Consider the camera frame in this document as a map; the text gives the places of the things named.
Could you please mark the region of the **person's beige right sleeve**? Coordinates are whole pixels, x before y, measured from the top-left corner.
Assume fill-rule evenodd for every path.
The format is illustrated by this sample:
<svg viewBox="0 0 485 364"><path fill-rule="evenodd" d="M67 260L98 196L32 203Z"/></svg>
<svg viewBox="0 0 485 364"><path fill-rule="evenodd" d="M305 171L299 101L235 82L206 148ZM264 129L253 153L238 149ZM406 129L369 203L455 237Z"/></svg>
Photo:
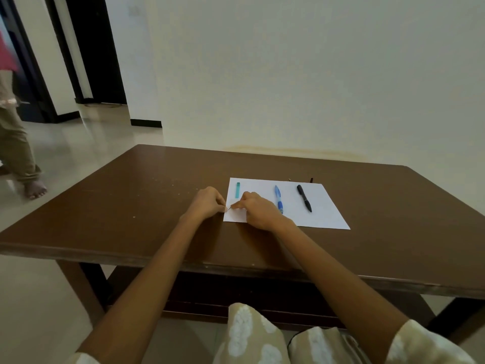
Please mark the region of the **person's beige right sleeve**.
<svg viewBox="0 0 485 364"><path fill-rule="evenodd" d="M409 320L394 337L385 364L476 364L476 361L448 339Z"/></svg>

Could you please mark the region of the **person's beige left sleeve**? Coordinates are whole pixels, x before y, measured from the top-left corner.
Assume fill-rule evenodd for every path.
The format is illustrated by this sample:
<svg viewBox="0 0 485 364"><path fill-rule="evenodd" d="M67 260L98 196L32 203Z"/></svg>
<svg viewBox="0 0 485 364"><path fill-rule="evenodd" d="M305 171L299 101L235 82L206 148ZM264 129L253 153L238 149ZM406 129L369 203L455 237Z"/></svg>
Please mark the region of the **person's beige left sleeve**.
<svg viewBox="0 0 485 364"><path fill-rule="evenodd" d="M100 362L89 354L76 352L70 355L63 364L100 364Z"/></svg>

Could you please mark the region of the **person's right hand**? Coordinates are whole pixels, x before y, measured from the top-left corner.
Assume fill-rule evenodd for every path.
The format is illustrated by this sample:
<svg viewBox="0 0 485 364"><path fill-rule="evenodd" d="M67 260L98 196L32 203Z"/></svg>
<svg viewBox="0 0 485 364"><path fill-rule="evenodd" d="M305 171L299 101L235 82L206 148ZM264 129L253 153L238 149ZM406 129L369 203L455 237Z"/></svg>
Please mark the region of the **person's right hand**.
<svg viewBox="0 0 485 364"><path fill-rule="evenodd" d="M231 210L246 210L246 222L260 230L281 235L297 228L295 223L285 217L274 203L256 192L244 192L241 199L233 203Z"/></svg>

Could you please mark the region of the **person's left hand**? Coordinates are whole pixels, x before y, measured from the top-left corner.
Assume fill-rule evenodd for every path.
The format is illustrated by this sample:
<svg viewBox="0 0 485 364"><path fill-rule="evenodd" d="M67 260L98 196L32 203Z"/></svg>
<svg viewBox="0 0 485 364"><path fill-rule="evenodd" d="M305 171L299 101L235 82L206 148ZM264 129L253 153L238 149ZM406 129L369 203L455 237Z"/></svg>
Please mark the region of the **person's left hand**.
<svg viewBox="0 0 485 364"><path fill-rule="evenodd" d="M197 192L190 206L184 214L184 218L201 223L204 220L214 216L211 214L211 189L207 187Z"/></svg>

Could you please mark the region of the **person's left forearm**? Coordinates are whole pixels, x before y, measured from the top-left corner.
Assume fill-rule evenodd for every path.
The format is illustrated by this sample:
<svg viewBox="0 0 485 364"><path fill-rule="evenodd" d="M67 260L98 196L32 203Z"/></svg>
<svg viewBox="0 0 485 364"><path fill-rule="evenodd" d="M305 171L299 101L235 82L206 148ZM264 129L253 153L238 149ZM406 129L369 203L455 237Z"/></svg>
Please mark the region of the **person's left forearm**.
<svg viewBox="0 0 485 364"><path fill-rule="evenodd" d="M100 364L141 364L201 223L180 218L148 265L95 325L77 352L91 355Z"/></svg>

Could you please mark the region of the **black pen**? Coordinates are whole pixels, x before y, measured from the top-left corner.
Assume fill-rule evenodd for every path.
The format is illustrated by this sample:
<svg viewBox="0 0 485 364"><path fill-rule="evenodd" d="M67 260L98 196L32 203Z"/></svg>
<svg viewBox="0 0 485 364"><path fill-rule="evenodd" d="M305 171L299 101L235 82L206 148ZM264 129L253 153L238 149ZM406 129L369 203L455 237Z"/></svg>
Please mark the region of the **black pen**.
<svg viewBox="0 0 485 364"><path fill-rule="evenodd" d="M305 194L305 192L304 192L304 190L303 190L303 188L302 188L301 184L298 184L298 185L296 186L296 189L297 189L297 191L298 191L298 193L299 193L300 197L302 198L302 200L303 200L303 202L304 202L304 204L305 204L306 209L307 209L307 210L308 210L310 213L312 213L312 207L311 207L311 204L310 204L309 200L307 199L306 194Z"/></svg>

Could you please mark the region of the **black door frame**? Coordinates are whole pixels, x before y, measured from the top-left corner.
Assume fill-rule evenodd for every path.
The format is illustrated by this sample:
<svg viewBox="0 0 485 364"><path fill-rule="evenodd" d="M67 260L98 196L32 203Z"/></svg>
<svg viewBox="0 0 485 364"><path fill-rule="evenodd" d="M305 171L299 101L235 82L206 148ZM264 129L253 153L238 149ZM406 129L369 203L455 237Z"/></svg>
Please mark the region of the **black door frame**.
<svg viewBox="0 0 485 364"><path fill-rule="evenodd" d="M44 0L78 104L126 105L105 0Z"/></svg>
<svg viewBox="0 0 485 364"><path fill-rule="evenodd" d="M81 118L78 109L69 109L64 114L56 112L14 0L0 0L0 36L18 68L13 88L20 118L42 124L60 124Z"/></svg>

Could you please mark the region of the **person's right forearm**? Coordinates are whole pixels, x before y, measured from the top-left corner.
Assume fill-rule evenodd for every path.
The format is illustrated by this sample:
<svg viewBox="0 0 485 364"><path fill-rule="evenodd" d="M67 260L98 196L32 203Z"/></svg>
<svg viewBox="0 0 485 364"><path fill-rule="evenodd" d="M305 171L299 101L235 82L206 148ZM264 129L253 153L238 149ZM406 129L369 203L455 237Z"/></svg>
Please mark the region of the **person's right forearm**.
<svg viewBox="0 0 485 364"><path fill-rule="evenodd" d="M394 337L408 317L291 220L280 216L268 229L283 242L370 361L384 364Z"/></svg>

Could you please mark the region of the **person's beige sleeve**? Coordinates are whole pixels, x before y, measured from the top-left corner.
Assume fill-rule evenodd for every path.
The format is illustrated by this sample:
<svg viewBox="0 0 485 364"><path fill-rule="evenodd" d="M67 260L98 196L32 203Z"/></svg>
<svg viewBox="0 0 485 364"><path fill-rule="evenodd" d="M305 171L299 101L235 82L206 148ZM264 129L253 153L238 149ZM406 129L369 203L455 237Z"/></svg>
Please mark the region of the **person's beige sleeve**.
<svg viewBox="0 0 485 364"><path fill-rule="evenodd" d="M89 354L76 352L70 355L63 364L100 364L100 362Z"/></svg>
<svg viewBox="0 0 485 364"><path fill-rule="evenodd" d="M409 320L394 337L385 364L476 364L476 361L448 339Z"/></svg>

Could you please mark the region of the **person's beige patterned trousers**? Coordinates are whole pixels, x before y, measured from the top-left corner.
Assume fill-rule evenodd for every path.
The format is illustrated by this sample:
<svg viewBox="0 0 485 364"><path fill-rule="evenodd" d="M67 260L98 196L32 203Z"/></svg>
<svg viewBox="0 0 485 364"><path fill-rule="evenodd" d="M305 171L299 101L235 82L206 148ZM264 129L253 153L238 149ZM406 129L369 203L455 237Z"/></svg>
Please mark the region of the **person's beige patterned trousers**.
<svg viewBox="0 0 485 364"><path fill-rule="evenodd" d="M286 343L282 331L251 306L228 308L227 330L212 364L371 364L354 337L312 327Z"/></svg>

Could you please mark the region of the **brown wooden table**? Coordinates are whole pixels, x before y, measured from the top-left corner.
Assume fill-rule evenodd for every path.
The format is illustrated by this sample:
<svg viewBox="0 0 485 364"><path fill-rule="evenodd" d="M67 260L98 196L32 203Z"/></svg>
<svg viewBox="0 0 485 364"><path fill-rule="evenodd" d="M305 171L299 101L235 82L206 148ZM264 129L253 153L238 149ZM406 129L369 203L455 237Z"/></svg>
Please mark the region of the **brown wooden table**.
<svg viewBox="0 0 485 364"><path fill-rule="evenodd" d="M403 165L136 145L0 232L0 255L55 260L96 324L197 190L227 198L231 177L313 177L350 227L303 227L315 242L428 330L459 344L485 328L485 215ZM234 302L284 330L345 328L274 236L217 215L163 316L223 323Z"/></svg>

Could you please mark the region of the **white paper sheet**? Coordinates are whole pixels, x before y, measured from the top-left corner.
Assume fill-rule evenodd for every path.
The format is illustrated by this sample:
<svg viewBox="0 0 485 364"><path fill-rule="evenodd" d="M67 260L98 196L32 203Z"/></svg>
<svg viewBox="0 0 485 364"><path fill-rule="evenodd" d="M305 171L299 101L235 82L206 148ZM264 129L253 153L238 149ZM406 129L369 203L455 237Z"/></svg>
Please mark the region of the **white paper sheet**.
<svg viewBox="0 0 485 364"><path fill-rule="evenodd" d="M235 199L236 183L240 182L239 199ZM296 186L301 184L312 213L310 213L300 197ZM227 207L240 200L244 192L256 192L261 197L276 205L274 187L278 186L283 203L283 215L294 221L297 226L349 230L350 227L342 214L331 200L324 186L319 183L299 183L291 181L276 181L264 179L231 177L228 183Z"/></svg>

